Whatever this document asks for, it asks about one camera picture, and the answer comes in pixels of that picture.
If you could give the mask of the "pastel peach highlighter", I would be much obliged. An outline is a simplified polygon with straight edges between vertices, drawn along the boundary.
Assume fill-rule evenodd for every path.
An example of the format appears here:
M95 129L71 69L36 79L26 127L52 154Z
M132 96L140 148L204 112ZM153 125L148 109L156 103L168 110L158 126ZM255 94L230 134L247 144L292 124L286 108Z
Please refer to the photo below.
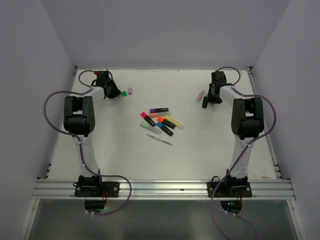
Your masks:
M207 105L207 108L210 109L210 110L213 110L215 108L215 104L214 103L209 103Z

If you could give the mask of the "pastel purple cap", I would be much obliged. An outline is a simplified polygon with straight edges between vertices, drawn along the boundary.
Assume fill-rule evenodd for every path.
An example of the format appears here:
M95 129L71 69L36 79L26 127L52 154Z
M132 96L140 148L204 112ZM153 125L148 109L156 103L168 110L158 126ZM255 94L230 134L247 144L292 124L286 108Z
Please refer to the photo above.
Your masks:
M128 93L128 95L132 95L133 94L133 89L131 87L128 88L127 93Z

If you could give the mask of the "green cap black highlighter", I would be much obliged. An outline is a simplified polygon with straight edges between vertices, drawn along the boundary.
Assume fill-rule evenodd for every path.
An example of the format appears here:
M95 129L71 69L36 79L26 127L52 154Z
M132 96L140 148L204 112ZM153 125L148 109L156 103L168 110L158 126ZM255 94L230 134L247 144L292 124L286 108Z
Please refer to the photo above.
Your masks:
M207 106L208 106L208 97L207 97L207 95L205 95L205 96L203 97L202 106L201 106L201 107L202 107L203 109L206 109Z

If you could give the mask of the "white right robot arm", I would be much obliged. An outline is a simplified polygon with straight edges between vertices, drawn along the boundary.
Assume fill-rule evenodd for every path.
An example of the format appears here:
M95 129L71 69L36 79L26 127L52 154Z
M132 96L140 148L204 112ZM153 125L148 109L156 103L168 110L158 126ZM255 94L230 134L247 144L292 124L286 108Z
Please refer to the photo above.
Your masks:
M253 140L264 131L263 101L260 97L245 97L233 90L223 71L211 73L207 101L226 102L232 107L231 130L235 137L231 163L222 181L207 183L208 195L214 198L251 198L248 166Z

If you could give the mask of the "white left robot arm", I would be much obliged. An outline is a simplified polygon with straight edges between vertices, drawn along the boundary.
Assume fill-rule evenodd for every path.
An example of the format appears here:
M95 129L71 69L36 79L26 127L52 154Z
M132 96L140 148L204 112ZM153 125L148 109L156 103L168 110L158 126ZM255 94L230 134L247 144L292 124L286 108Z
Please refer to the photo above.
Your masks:
M107 193L94 153L95 105L121 94L110 71L93 73L96 79L89 86L89 92L64 99L63 127L77 146L80 163L80 175L75 183L76 197L102 197Z

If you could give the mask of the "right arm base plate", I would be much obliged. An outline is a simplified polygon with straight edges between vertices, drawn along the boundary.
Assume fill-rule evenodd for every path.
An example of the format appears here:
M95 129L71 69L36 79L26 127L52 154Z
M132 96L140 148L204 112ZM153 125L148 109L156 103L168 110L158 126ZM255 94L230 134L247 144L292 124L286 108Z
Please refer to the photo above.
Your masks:
M214 179L218 176L214 176L211 181L207 182L208 197L211 198L214 190L214 198L230 198L235 200L221 200L221 207L232 214L238 214L243 207L243 198L251 198L253 196L251 185L248 182L248 177L236 178L228 176L222 183Z

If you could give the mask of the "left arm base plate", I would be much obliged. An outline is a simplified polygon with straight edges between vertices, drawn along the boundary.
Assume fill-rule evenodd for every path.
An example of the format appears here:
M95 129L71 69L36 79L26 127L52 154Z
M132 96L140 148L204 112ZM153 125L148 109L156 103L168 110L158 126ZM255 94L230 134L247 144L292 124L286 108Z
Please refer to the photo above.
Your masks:
M99 176L79 176L78 181L72 184L75 187L74 196L86 198L84 208L86 211L101 213L106 206L107 198L119 196L120 183L117 181L103 181Z

